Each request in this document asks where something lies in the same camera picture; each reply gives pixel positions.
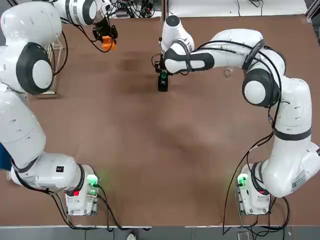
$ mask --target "black joint cap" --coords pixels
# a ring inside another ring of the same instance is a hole
[[[261,83],[265,90],[265,97],[263,101],[258,104],[250,102],[245,95],[245,87],[251,81],[257,81]],[[268,106],[272,106],[275,102],[277,102],[279,93],[279,87],[268,71],[262,68],[255,68],[253,70],[250,70],[245,75],[244,81],[242,83],[242,95],[249,104],[265,108]]]
[[[180,23],[180,18],[175,15],[168,16],[165,20],[166,24],[170,27],[176,27]]]

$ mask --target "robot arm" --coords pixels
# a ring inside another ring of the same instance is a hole
[[[102,42],[104,50],[116,48],[118,32],[106,17],[111,3],[108,0],[56,0],[53,1],[62,22],[81,26],[94,25],[93,34]]]
[[[53,72],[44,47],[62,33],[59,11],[48,2],[27,2],[5,11],[0,21],[6,38],[0,46],[0,143],[12,157],[12,180],[39,190],[64,189],[69,215],[94,214],[98,179],[93,169],[71,156],[44,152],[46,135],[27,99],[27,94],[41,94],[51,86]]]
[[[224,30],[195,50],[193,38],[180,19],[169,16],[163,26],[160,46],[161,58],[155,67],[156,72],[162,73],[161,77],[217,67],[240,67],[245,70],[242,94],[248,103],[271,108],[280,101],[270,158],[250,164],[250,168],[245,165],[238,177],[244,213],[265,214],[270,194],[277,198],[289,195],[320,170],[320,148],[311,142],[309,86],[304,80],[285,76],[284,57],[264,46],[260,32]]]

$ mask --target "black strap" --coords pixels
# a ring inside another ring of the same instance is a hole
[[[251,49],[251,51],[249,52],[249,54],[246,56],[243,65],[242,65],[242,69],[244,71],[248,71],[252,61],[254,60],[254,58],[256,57],[256,54],[260,51],[260,49],[262,49],[265,45],[265,40],[261,39],[260,41],[258,41],[258,43],[256,45],[254,45],[254,47]]]
[[[16,172],[22,174],[22,173],[25,173],[26,171],[28,171],[28,170],[35,164],[35,162],[36,162],[37,159],[38,159],[38,158],[32,160],[32,161],[31,161],[26,167],[24,167],[24,168],[18,168],[17,165],[16,165],[16,163],[15,163],[15,161],[14,161],[12,158],[11,158],[11,164],[12,164],[13,169],[14,169]]]
[[[255,190],[257,190],[260,194],[267,196],[267,195],[269,195],[270,193],[269,193],[266,189],[264,189],[263,187],[261,187],[261,186],[259,185],[259,183],[258,183],[258,181],[257,181],[257,179],[256,179],[256,176],[255,176],[255,174],[256,174],[256,167],[257,167],[257,165],[258,165],[259,163],[261,163],[261,162],[256,162],[256,163],[254,163],[253,166],[252,166],[252,169],[251,169],[251,181],[252,181],[252,184],[253,184]]]
[[[181,41],[180,39],[177,39],[173,42],[174,44],[179,44],[181,47],[183,47],[184,51],[185,51],[185,64],[186,64],[186,69],[188,70],[188,72],[193,72],[193,69],[191,67],[191,63],[190,63],[190,51],[188,49],[188,46]]]
[[[80,191],[84,185],[84,182],[85,182],[85,170],[81,164],[77,163],[77,165],[79,166],[80,173],[81,173],[80,181],[79,181],[78,185],[73,190],[65,192],[69,197],[73,197],[75,191]]]
[[[72,21],[72,17],[71,17],[71,14],[70,14],[70,9],[69,9],[69,6],[70,5],[70,0],[65,0],[65,14],[66,14],[66,18],[69,20],[69,22],[71,24],[74,24],[74,21]]]
[[[18,179],[18,181],[21,183],[22,186],[24,186],[26,189],[32,190],[32,191],[36,191],[36,192],[41,192],[41,193],[45,193],[45,194],[50,194],[52,193],[51,191],[49,191],[49,188],[46,188],[45,190],[42,189],[36,189],[30,185],[28,185],[20,176],[19,174],[14,171],[16,178]]]
[[[309,137],[312,133],[312,126],[309,128],[309,130],[302,132],[302,133],[297,133],[297,134],[288,134],[281,132],[277,130],[276,128],[273,129],[274,135],[276,135],[279,139],[284,140],[284,141],[300,141],[303,139],[306,139]]]

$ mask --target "brown mat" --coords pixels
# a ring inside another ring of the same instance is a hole
[[[45,150],[91,165],[122,225],[220,225],[235,167],[248,148],[271,131],[266,109],[243,99],[240,69],[229,78],[223,68],[177,75],[171,77],[168,93],[157,92],[150,58],[159,52],[162,23],[113,23],[119,39],[117,50],[108,54],[96,51],[76,28],[64,27],[70,53],[59,75],[59,98],[31,100],[47,136]],[[182,23],[196,46],[225,29],[262,32],[267,44],[285,55],[287,76],[310,84],[313,141],[320,144],[320,51],[303,15],[188,18]],[[250,161],[268,158],[270,149],[271,144],[256,150]],[[64,224],[50,197],[13,185],[0,174],[2,194],[9,196],[1,198],[0,225]],[[291,225],[320,224],[319,180],[314,177],[288,197]],[[226,224],[239,225],[233,189]],[[271,224],[281,225],[285,216],[279,199]],[[252,217],[245,220],[254,222]],[[260,220],[267,222],[266,217]],[[74,221],[106,225],[104,207],[97,217]]]

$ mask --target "sticker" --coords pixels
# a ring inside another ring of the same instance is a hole
[[[42,184],[38,184],[39,187],[44,188],[44,189],[53,189],[56,187],[56,185],[54,183],[42,183]]]
[[[269,202],[269,196],[258,196],[257,200],[258,203],[265,203]]]
[[[65,170],[65,166],[56,166],[56,169],[55,169],[57,173],[63,173],[64,170]]]
[[[300,188],[306,181],[306,171],[303,169],[300,174],[293,180],[291,192],[293,193],[295,190]]]
[[[25,181],[26,184],[28,184],[29,186],[37,186],[36,185],[36,176],[27,176],[22,178],[23,181]]]

